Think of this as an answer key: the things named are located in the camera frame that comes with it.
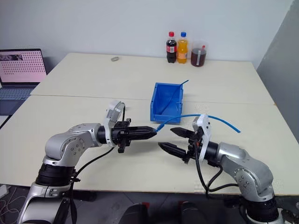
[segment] bottle label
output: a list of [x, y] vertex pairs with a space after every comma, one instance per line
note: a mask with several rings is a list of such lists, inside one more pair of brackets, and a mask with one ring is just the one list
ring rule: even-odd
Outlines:
[[166, 51], [169, 53], [175, 53], [177, 52], [177, 46], [174, 47], [166, 46]]
[[186, 59], [187, 53], [178, 53], [178, 59]]

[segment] red liquid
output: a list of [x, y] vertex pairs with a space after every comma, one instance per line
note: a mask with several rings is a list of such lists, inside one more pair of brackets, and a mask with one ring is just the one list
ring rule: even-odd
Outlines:
[[200, 50], [199, 48], [194, 48], [194, 49], [192, 49], [192, 53], [191, 53], [191, 64], [195, 67], [203, 66], [205, 63], [205, 59], [206, 59], [206, 50], [201, 49], [200, 56], [198, 55], [199, 50]]

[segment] orange soda bottle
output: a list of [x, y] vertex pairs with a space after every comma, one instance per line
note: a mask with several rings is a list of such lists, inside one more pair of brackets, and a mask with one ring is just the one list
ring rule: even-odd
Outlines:
[[186, 32], [181, 32], [181, 39], [178, 41], [177, 61], [185, 64], [187, 62], [188, 41], [186, 39]]

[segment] laptop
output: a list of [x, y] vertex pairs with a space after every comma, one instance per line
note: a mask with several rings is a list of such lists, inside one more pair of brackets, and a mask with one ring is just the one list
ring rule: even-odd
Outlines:
[[46, 75], [40, 49], [0, 50], [0, 115], [12, 115]]

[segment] laptop screen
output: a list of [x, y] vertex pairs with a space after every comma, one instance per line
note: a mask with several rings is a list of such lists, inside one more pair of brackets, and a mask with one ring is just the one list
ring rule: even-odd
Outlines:
[[0, 50], [2, 85], [37, 84], [46, 75], [40, 49]]

